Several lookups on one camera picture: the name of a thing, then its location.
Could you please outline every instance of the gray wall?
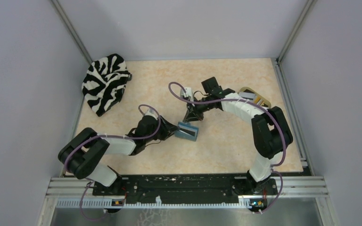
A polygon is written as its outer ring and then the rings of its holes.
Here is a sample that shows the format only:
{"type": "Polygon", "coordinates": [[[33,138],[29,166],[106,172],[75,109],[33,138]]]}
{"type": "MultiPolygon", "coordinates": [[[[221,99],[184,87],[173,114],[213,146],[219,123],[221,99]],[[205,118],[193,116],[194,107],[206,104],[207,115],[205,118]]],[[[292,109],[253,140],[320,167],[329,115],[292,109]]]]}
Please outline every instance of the gray wall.
{"type": "Polygon", "coordinates": [[[362,1],[318,1],[282,66],[341,225],[362,225],[362,1]]]}
{"type": "Polygon", "coordinates": [[[277,57],[306,0],[60,0],[93,59],[277,57]]]}
{"type": "Polygon", "coordinates": [[[0,0],[0,226],[36,224],[87,66],[48,0],[0,0]]]}

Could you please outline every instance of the marble-pattern tabletop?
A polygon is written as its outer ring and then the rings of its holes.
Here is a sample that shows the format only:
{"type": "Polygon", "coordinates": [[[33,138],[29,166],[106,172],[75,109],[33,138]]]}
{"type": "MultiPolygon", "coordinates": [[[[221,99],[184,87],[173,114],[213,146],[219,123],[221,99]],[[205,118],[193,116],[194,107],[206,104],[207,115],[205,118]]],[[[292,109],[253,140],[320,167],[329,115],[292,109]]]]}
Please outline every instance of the marble-pattern tabletop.
{"type": "MultiPolygon", "coordinates": [[[[252,88],[286,114],[269,58],[127,61],[126,64],[133,77],[127,83],[121,102],[102,117],[84,103],[77,133],[91,127],[102,134],[127,134],[141,120],[139,104],[153,106],[166,120],[177,124],[185,115],[186,104],[170,94],[168,83],[177,81],[194,91],[203,91],[201,82],[213,76],[223,89],[238,92],[241,87],[252,88]]],[[[177,86],[173,89],[179,93],[177,86]]],[[[250,124],[219,109],[208,111],[204,116],[203,121],[192,123],[199,127],[196,142],[171,137],[160,144],[149,145],[136,156],[105,155],[101,163],[120,174],[247,172],[257,155],[250,124]]],[[[276,169],[303,171],[295,143],[287,148],[284,164],[276,169]]]]}

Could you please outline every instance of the purple cable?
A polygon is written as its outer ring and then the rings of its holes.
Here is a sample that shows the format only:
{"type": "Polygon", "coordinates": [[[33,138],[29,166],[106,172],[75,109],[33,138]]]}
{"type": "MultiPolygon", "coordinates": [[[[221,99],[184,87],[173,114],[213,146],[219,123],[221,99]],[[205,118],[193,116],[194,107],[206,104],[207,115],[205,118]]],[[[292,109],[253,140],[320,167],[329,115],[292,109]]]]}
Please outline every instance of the purple cable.
{"type": "MultiPolygon", "coordinates": [[[[91,137],[91,138],[89,138],[88,140],[82,142],[80,145],[78,145],[78,146],[68,155],[68,157],[67,157],[66,160],[65,160],[65,164],[64,164],[65,170],[69,171],[68,168],[67,168],[68,162],[70,161],[70,159],[72,158],[72,156],[74,155],[74,153],[75,153],[76,151],[78,151],[80,148],[82,148],[84,145],[86,145],[87,143],[91,142],[91,141],[94,140],[94,139],[97,139],[97,138],[100,138],[100,137],[108,137],[108,138],[120,138],[120,139],[130,139],[130,140],[142,140],[142,139],[146,139],[146,138],[150,138],[150,137],[154,136],[154,135],[159,131],[160,124],[161,124],[159,112],[158,112],[154,107],[152,107],[152,106],[142,104],[142,105],[139,105],[139,106],[138,106],[138,110],[141,112],[141,114],[144,114],[143,111],[141,110],[141,107],[148,107],[148,108],[152,109],[152,110],[156,113],[159,123],[158,123],[158,125],[157,125],[157,128],[156,128],[155,132],[153,132],[151,135],[146,136],[146,137],[123,137],[123,136],[118,136],[118,135],[97,135],[97,136],[91,137]]],[[[90,188],[90,187],[92,186],[92,183],[93,183],[93,182],[94,182],[94,181],[92,180],[91,182],[89,182],[89,183],[87,184],[87,187],[85,188],[85,191],[84,191],[84,193],[83,193],[82,196],[81,196],[81,200],[80,200],[80,212],[81,212],[81,214],[85,217],[85,219],[87,219],[87,220],[89,220],[89,221],[94,221],[94,222],[96,222],[96,221],[100,221],[100,220],[102,220],[103,218],[105,218],[105,217],[107,216],[107,214],[104,214],[104,215],[101,216],[100,218],[93,219],[93,218],[87,217],[87,216],[84,214],[84,211],[82,210],[82,200],[84,199],[84,196],[85,196],[85,194],[87,193],[88,188],[90,188]]]]}
{"type": "MultiPolygon", "coordinates": [[[[177,94],[175,94],[175,93],[173,92],[173,90],[171,89],[171,85],[173,85],[173,84],[179,86],[179,87],[182,89],[182,91],[184,91],[184,93],[186,93],[185,88],[184,88],[181,84],[179,84],[178,82],[176,82],[176,81],[172,81],[172,82],[169,83],[168,88],[169,88],[170,93],[171,93],[173,96],[175,96],[177,99],[179,99],[179,100],[181,100],[181,101],[183,101],[183,102],[186,102],[186,103],[190,103],[190,104],[204,105],[204,104],[212,104],[212,103],[217,103],[217,102],[222,102],[222,101],[240,101],[240,102],[243,102],[243,101],[244,101],[244,99],[220,99],[220,100],[209,100],[209,101],[202,101],[202,102],[189,101],[189,100],[182,99],[181,97],[179,97],[177,94]]],[[[247,103],[247,104],[249,104],[249,105],[252,105],[252,106],[254,106],[254,107],[262,110],[264,113],[266,113],[266,114],[270,117],[270,119],[272,120],[272,122],[274,123],[274,126],[277,128],[277,130],[278,130],[278,132],[279,132],[279,134],[280,134],[280,137],[281,137],[283,153],[282,153],[282,159],[281,159],[281,161],[280,161],[279,163],[277,163],[277,164],[271,165],[271,167],[280,166],[282,163],[284,163],[285,157],[286,157],[286,153],[287,153],[287,145],[286,145],[286,143],[285,143],[284,134],[282,133],[282,130],[281,130],[280,125],[277,123],[277,121],[275,120],[275,118],[274,118],[266,109],[264,109],[263,107],[255,104],[255,103],[249,102],[248,100],[245,101],[245,103],[247,103]]]]}
{"type": "Polygon", "coordinates": [[[85,219],[87,219],[87,220],[89,220],[89,221],[93,221],[93,222],[98,222],[98,221],[101,221],[101,220],[103,220],[104,218],[106,218],[106,217],[108,216],[107,213],[103,214],[103,216],[101,216],[101,217],[99,217],[99,218],[89,218],[89,217],[87,217],[87,216],[85,215],[84,211],[82,210],[82,200],[84,199],[84,196],[85,196],[85,194],[86,194],[87,191],[88,191],[88,188],[90,188],[90,187],[92,186],[93,182],[94,182],[94,181],[91,181],[91,182],[89,182],[89,183],[87,184],[87,187],[85,188],[85,191],[84,191],[84,193],[83,193],[82,196],[81,196],[81,200],[80,200],[80,212],[81,212],[82,216],[83,216],[85,219]]]}
{"type": "Polygon", "coordinates": [[[278,191],[278,193],[277,193],[277,195],[275,196],[275,198],[274,198],[274,200],[267,206],[267,208],[266,209],[264,209],[264,210],[262,210],[261,212],[260,211],[258,211],[258,212],[255,212],[255,213],[260,213],[260,214],[264,214],[274,203],[275,203],[275,201],[278,199],[278,197],[280,196],[280,194],[281,194],[281,191],[282,191],[282,188],[283,188],[283,186],[284,186],[284,180],[282,179],[282,175],[281,175],[281,173],[280,172],[278,172],[278,171],[275,171],[275,170],[271,170],[273,173],[276,173],[276,174],[278,174],[278,176],[280,177],[280,180],[281,180],[281,186],[280,186],[280,189],[279,189],[279,191],[278,191]]]}

